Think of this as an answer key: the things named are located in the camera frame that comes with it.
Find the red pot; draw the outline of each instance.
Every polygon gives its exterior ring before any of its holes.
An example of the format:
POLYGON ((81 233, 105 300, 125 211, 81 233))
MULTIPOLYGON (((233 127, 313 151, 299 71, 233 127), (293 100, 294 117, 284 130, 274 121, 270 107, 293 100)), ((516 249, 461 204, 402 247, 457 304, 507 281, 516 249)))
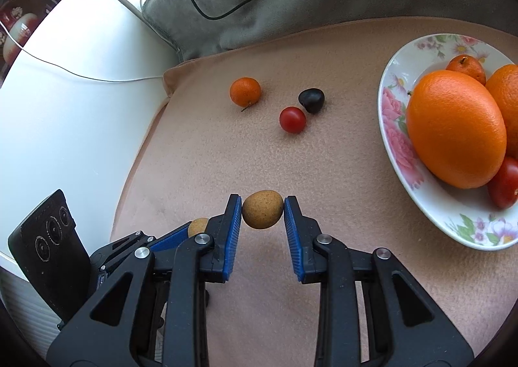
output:
POLYGON ((9 0, 0 6, 0 21, 10 30, 15 22, 20 19, 22 12, 22 8, 14 6, 13 0, 9 0))
MULTIPOLYGON (((9 33, 21 46, 24 46, 38 24, 39 20, 35 14, 25 14, 15 22, 9 33)), ((4 60, 8 65, 11 66, 15 62, 20 51, 20 48, 7 37, 4 44, 4 60)))

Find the camera lens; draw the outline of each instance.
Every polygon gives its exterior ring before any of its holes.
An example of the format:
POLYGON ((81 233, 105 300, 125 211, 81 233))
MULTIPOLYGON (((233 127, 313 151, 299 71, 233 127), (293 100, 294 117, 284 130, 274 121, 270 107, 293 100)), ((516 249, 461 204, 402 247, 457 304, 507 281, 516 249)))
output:
POLYGON ((58 220, 54 217, 50 217, 50 219, 47 221, 47 233, 54 244, 61 243, 63 233, 61 232, 61 227, 58 223, 58 220))
POLYGON ((43 262, 48 262, 50 259, 49 245, 43 237, 36 238, 36 253, 43 262))
POLYGON ((64 206, 60 208, 60 220, 63 222, 64 226, 67 226, 70 222, 70 218, 68 216, 68 210, 65 209, 64 206))

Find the white plate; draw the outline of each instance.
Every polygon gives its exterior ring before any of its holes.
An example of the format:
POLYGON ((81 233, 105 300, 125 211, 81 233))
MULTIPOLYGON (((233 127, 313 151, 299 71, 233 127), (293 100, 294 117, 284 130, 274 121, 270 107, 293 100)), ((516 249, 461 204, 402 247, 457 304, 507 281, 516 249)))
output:
POLYGON ((423 75, 445 69, 461 54, 477 57, 487 78, 512 63, 496 48, 463 35, 434 34, 411 41, 393 56, 381 77, 377 95, 381 135, 401 183, 430 221, 468 247, 501 250, 518 242, 518 204, 499 210, 485 187, 461 190, 442 182, 418 159, 407 134, 408 91, 423 75))

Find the tangerine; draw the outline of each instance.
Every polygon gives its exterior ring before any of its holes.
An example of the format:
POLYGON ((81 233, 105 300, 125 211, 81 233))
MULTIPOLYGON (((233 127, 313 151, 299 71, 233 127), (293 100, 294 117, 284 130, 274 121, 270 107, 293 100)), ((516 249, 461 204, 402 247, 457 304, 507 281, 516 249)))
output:
POLYGON ((461 189, 486 184, 506 153, 506 127, 495 100, 464 73, 423 76, 408 103, 407 128, 424 165, 461 189))
POLYGON ((446 70, 465 73, 483 85, 486 83, 484 68, 477 58, 470 55, 454 57, 450 63, 448 63, 448 66, 446 66, 446 70))
POLYGON ((507 129, 507 155, 518 159, 518 66, 506 64, 487 81, 507 129))
POLYGON ((248 108, 261 98, 261 85, 253 78, 239 78, 230 87, 230 99, 240 107, 248 108))

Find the camera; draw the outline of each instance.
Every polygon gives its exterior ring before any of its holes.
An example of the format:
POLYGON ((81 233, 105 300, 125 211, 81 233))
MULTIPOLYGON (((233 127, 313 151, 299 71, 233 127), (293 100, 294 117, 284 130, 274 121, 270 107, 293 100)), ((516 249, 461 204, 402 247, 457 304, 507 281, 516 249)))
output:
POLYGON ((9 250, 34 289, 66 323, 87 298, 90 258, 63 191, 41 202, 11 233, 9 250))

